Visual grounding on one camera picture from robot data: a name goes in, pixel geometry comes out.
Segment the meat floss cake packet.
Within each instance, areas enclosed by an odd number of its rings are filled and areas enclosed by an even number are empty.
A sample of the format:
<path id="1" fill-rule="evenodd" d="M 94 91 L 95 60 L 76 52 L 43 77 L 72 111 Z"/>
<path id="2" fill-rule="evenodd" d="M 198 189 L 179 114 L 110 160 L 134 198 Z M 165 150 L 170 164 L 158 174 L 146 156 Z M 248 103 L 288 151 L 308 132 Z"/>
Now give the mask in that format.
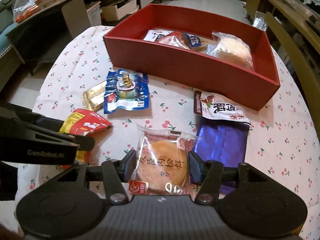
<path id="1" fill-rule="evenodd" d="M 169 129 L 138 126 L 132 195 L 184 195 L 191 191 L 189 152 L 199 137 Z"/>

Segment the red yellow Trolli packet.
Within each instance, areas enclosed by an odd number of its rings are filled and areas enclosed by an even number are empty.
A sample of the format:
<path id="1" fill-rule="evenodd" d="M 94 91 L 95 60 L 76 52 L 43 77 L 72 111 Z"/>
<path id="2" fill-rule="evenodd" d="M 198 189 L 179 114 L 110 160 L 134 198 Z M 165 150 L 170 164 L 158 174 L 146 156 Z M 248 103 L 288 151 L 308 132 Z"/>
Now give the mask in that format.
<path id="1" fill-rule="evenodd" d="M 68 133 L 71 135 L 83 135 L 94 139 L 94 146 L 91 150 L 78 150 L 76 160 L 80 163 L 94 165 L 95 152 L 102 137 L 107 130 L 112 127 L 112 123 L 106 118 L 94 111 L 87 109 L 75 109 L 62 124 L 59 133 Z"/>

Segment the white brown duck snack packet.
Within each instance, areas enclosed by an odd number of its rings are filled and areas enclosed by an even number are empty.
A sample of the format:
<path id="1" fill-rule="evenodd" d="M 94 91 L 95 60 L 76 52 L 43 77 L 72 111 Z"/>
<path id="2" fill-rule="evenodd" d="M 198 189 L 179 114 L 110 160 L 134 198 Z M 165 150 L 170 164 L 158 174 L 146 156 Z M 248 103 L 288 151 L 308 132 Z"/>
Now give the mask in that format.
<path id="1" fill-rule="evenodd" d="M 216 93 L 195 90 L 194 114 L 208 120 L 232 121 L 251 126 L 242 106 Z"/>

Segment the white small bread snack packet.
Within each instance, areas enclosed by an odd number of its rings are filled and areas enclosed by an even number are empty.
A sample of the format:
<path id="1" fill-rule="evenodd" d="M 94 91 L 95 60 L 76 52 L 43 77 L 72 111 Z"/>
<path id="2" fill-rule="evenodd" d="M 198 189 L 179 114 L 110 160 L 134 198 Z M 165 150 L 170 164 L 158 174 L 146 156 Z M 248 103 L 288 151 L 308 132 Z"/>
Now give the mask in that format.
<path id="1" fill-rule="evenodd" d="M 172 33 L 172 31 L 156 30 L 156 29 L 148 30 L 148 32 L 146 33 L 146 35 L 143 38 L 143 40 L 144 41 L 155 42 L 155 41 L 159 40 L 160 38 L 163 38 L 163 37 L 169 35 L 170 33 Z"/>

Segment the purple foil packet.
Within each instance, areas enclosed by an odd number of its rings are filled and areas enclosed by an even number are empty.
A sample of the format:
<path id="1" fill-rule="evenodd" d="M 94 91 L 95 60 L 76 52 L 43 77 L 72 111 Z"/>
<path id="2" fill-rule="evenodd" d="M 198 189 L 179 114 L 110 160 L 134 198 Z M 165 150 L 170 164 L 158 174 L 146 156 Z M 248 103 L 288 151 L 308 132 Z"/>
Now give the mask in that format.
<path id="1" fill-rule="evenodd" d="M 249 128 L 247 123 L 196 118 L 199 137 L 193 151 L 204 161 L 219 161 L 225 167 L 237 167 L 245 161 Z"/>

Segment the gold foil packet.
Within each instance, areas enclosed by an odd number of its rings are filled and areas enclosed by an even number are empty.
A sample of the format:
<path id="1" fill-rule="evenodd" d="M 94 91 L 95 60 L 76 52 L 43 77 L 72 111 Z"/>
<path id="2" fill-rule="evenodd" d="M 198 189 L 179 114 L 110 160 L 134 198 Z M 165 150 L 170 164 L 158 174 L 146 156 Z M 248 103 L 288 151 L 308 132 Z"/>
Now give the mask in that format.
<path id="1" fill-rule="evenodd" d="M 106 81 L 88 89 L 82 94 L 82 103 L 85 109 L 97 112 L 103 107 Z"/>

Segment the blue snack packet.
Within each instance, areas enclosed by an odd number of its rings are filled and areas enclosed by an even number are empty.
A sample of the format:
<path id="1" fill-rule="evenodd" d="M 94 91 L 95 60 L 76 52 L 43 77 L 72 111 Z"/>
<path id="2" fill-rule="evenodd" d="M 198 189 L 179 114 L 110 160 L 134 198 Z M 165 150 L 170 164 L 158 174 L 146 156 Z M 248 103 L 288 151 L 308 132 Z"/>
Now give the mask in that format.
<path id="1" fill-rule="evenodd" d="M 149 108 L 149 78 L 147 74 L 119 69 L 106 77 L 104 113 L 118 109 L 137 111 Z"/>

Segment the grey coffee table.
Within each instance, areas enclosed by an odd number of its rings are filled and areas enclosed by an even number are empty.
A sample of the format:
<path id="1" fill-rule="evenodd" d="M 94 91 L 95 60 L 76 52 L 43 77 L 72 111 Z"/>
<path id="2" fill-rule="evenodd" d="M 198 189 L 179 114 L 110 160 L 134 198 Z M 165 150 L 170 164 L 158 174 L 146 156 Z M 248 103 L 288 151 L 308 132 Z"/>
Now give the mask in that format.
<path id="1" fill-rule="evenodd" d="M 56 0 L 40 9 L 7 33 L 15 55 L 23 64 L 40 59 L 65 35 L 75 37 L 91 24 L 84 16 L 86 5 L 101 2 L 105 5 L 114 0 Z M 141 8 L 154 0 L 136 0 Z"/>

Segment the clear wrapped bun packet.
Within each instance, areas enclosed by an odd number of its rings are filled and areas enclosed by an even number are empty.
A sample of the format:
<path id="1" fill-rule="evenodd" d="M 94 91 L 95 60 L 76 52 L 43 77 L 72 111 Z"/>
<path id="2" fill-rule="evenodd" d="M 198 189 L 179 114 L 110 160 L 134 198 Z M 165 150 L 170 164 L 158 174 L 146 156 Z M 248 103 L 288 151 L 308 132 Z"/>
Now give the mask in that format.
<path id="1" fill-rule="evenodd" d="M 251 49 L 242 39 L 227 33 L 212 32 L 214 44 L 208 44 L 207 55 L 254 70 Z"/>

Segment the small blue white packet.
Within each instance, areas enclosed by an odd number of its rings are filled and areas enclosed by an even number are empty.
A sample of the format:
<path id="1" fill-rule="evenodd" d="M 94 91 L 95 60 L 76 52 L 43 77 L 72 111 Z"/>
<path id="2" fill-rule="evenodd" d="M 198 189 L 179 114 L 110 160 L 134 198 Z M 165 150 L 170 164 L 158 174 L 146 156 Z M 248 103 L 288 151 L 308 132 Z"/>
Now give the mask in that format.
<path id="1" fill-rule="evenodd" d="M 198 51 L 201 49 L 202 42 L 198 36 L 189 33 L 182 33 L 182 38 L 190 50 Z"/>

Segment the red cardboard tray box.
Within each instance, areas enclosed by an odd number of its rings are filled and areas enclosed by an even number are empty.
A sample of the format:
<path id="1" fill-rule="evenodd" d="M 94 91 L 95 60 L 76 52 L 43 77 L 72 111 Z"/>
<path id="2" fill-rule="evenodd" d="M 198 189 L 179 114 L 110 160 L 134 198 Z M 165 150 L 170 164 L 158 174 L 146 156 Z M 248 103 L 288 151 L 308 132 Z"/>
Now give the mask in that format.
<path id="1" fill-rule="evenodd" d="M 235 35 L 251 49 L 253 69 L 192 50 L 145 41 L 150 29 L 210 37 Z M 104 36 L 115 67 L 135 70 L 213 92 L 253 110 L 262 109 L 280 88 L 272 48 L 264 31 L 234 19 L 184 7 L 150 4 Z"/>

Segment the red triangular snack packet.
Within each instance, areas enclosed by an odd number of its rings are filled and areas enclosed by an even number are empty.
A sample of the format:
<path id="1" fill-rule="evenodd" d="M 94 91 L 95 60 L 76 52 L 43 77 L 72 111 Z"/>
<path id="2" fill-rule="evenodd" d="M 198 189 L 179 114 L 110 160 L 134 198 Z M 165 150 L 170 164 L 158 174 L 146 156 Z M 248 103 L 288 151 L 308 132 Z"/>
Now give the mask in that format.
<path id="1" fill-rule="evenodd" d="M 182 33 L 173 31 L 172 33 L 157 40 L 160 44 L 166 44 L 173 47 L 183 48 L 189 50 L 190 48 L 185 44 Z"/>

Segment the white storage bin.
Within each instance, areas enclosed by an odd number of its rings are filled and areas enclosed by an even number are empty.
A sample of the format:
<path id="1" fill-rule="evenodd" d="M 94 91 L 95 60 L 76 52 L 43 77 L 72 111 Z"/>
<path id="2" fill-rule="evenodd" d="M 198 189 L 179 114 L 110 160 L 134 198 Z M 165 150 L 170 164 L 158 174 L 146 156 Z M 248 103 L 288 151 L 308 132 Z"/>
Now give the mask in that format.
<path id="1" fill-rule="evenodd" d="M 137 0 L 115 0 L 108 6 L 100 7 L 101 18 L 108 21 L 119 21 L 128 14 L 132 14 L 139 9 Z"/>

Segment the silver foil bag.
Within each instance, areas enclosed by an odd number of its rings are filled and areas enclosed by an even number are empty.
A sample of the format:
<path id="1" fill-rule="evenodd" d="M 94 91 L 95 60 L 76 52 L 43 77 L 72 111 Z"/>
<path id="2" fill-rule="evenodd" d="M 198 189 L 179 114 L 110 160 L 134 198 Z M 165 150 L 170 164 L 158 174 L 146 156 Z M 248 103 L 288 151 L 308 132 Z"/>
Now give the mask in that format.
<path id="1" fill-rule="evenodd" d="M 253 27 L 256 27 L 262 31 L 266 31 L 267 29 L 267 23 L 265 21 L 265 14 L 262 12 L 257 11 L 255 13 L 255 18 L 253 20 Z"/>

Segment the long wooden tv cabinet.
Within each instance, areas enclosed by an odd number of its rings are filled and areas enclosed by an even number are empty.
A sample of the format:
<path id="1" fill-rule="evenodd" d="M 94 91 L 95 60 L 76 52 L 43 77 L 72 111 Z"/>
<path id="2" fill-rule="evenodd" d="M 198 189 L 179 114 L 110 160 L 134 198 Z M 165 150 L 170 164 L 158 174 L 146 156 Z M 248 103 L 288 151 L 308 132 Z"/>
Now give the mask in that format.
<path id="1" fill-rule="evenodd" d="M 247 0 L 245 9 L 251 21 L 264 14 L 267 34 L 287 56 L 319 134 L 319 35 L 307 22 L 306 7 L 295 0 Z"/>

